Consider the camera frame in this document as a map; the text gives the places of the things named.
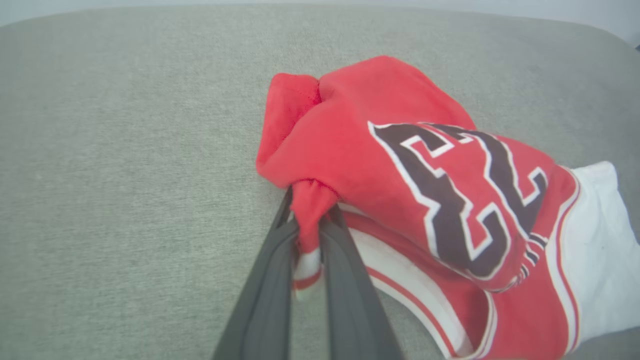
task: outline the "gray couch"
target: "gray couch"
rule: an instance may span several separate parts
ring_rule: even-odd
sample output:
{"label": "gray couch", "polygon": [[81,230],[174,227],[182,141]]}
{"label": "gray couch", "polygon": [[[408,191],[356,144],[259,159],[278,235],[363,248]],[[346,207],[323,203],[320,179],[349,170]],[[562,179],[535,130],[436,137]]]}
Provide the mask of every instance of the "gray couch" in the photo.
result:
{"label": "gray couch", "polygon": [[[604,31],[355,6],[27,20],[0,28],[0,359],[208,359],[283,194],[254,167],[269,80],[379,54],[479,129],[613,162],[638,233],[640,54]],[[294,309],[293,359],[326,357],[321,300]],[[408,359],[441,358],[382,301]],[[639,340],[568,358],[639,359]]]}

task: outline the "red stripe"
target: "red stripe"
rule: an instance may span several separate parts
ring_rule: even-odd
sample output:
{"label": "red stripe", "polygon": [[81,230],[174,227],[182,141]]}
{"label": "red stripe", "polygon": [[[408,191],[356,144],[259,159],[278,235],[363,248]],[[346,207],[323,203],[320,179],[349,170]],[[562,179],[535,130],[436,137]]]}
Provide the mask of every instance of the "red stripe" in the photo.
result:
{"label": "red stripe", "polygon": [[558,225],[558,230],[556,232],[556,242],[557,242],[557,264],[558,264],[558,272],[560,273],[560,277],[562,278],[562,281],[564,283],[564,287],[566,288],[567,293],[569,294],[569,297],[571,298],[571,304],[573,306],[573,312],[575,313],[575,338],[573,339],[573,344],[571,346],[571,351],[575,350],[575,347],[578,344],[578,335],[580,332],[580,320],[579,320],[579,316],[580,314],[578,313],[578,302],[575,300],[575,296],[573,296],[573,291],[571,290],[571,287],[569,286],[569,282],[566,280],[566,276],[564,275],[564,270],[562,268],[562,257],[561,255],[561,244],[560,244],[560,239],[561,239],[561,234],[562,234],[562,227],[564,226],[564,218],[567,216],[567,214],[569,214],[569,211],[573,208],[573,205],[575,205],[575,203],[578,201],[578,197],[580,196],[580,183],[578,183],[578,180],[576,180],[575,177],[573,177],[572,174],[572,178],[575,181],[575,185],[578,188],[578,194],[575,196],[575,199],[573,200],[573,202],[571,203],[571,205],[566,209],[566,211],[564,212],[564,214],[562,214],[562,217],[560,219],[560,223]]}
{"label": "red stripe", "polygon": [[427,309],[427,307],[420,300],[418,300],[418,298],[415,297],[414,294],[410,293],[407,289],[403,288],[398,283],[396,283],[392,279],[389,279],[387,276],[385,276],[384,274],[376,271],[373,268],[367,267],[367,271],[369,272],[370,276],[373,276],[376,279],[378,279],[378,280],[384,282],[385,284],[391,286],[394,290],[396,290],[397,292],[402,294],[408,300],[411,300],[411,302],[413,302],[413,304],[416,305],[422,311],[422,313],[429,319],[429,321],[431,321],[431,323],[433,324],[433,327],[436,328],[436,330],[438,331],[438,334],[440,335],[440,337],[442,338],[443,342],[447,346],[447,349],[449,350],[449,353],[452,356],[456,356],[456,357],[458,356],[456,351],[453,349],[453,346],[451,345],[451,342],[449,341],[449,338],[447,337],[446,333],[442,329],[442,326],[440,326],[440,323],[438,323],[438,321],[433,316],[433,314],[429,311],[429,309]]}
{"label": "red stripe", "polygon": [[318,279],[320,279],[320,275],[321,274],[322,274],[322,269],[318,270],[318,272],[316,272],[315,274],[311,275],[310,277],[306,277],[306,278],[300,279],[300,280],[293,280],[293,287],[296,290],[304,290],[304,289],[308,288],[309,286],[315,284],[316,281],[318,281]]}

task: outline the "basketball jersey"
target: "basketball jersey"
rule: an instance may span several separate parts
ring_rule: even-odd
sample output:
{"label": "basketball jersey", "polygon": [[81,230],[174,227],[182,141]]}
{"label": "basketball jersey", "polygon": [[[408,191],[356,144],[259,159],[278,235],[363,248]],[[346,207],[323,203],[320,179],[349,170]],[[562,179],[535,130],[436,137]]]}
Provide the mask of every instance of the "basketball jersey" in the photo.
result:
{"label": "basketball jersey", "polygon": [[343,210],[375,287],[420,320],[445,358],[559,359],[590,338],[640,325],[640,246],[610,163],[557,176],[572,192],[553,224],[536,229],[546,256],[500,293],[357,209]]}
{"label": "basketball jersey", "polygon": [[317,223],[342,201],[482,289],[504,291],[544,257],[574,191],[545,153],[478,131],[425,75],[385,56],[320,80],[276,75],[257,170],[293,187],[297,288],[317,280]]}

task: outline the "jersey trim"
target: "jersey trim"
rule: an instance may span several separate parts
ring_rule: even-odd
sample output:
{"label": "jersey trim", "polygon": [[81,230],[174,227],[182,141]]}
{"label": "jersey trim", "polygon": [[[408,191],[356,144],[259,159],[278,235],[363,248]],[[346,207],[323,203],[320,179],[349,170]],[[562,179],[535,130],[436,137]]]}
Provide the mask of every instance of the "jersey trim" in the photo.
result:
{"label": "jersey trim", "polygon": [[445,357],[473,352],[453,306],[428,274],[384,241],[358,229],[349,230],[374,285],[422,322]]}
{"label": "jersey trim", "polygon": [[554,224],[554,228],[547,245],[547,267],[549,269],[549,275],[551,277],[552,284],[554,286],[554,289],[556,290],[558,299],[560,300],[560,303],[564,310],[564,315],[566,317],[568,336],[564,353],[567,354],[573,351],[579,343],[578,338],[580,319],[578,303],[564,274],[561,247],[559,246],[559,242],[562,241],[563,226],[564,221],[566,220],[566,216],[573,208],[573,205],[576,203],[576,200],[580,194],[580,183],[571,173],[571,171],[565,169],[564,167],[561,167],[561,170],[559,171],[565,171],[569,175],[571,175],[573,183],[575,184],[575,189],[571,197],[567,201],[562,203],[558,211],[557,220]]}

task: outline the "printed number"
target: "printed number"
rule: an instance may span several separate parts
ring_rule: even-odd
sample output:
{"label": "printed number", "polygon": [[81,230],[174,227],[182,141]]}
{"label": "printed number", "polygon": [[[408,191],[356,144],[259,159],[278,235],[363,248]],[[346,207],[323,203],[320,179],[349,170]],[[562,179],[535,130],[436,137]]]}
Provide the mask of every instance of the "printed number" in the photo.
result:
{"label": "printed number", "polygon": [[[474,277],[491,279],[500,270],[511,246],[504,214],[491,202],[475,218],[469,218],[474,204],[461,193],[442,168],[433,167],[413,144],[422,142],[431,158],[453,149],[457,143],[478,141],[486,155],[484,179],[496,190],[514,220],[520,235],[526,239],[535,223],[547,178],[540,168],[529,175],[534,191],[524,197],[518,187],[518,174],[509,147],[494,136],[455,126],[427,124],[369,124],[372,135],[389,153],[413,196],[428,208],[424,226],[429,251],[442,261],[466,269]],[[477,245],[471,240],[469,223],[476,221],[486,236]]]}

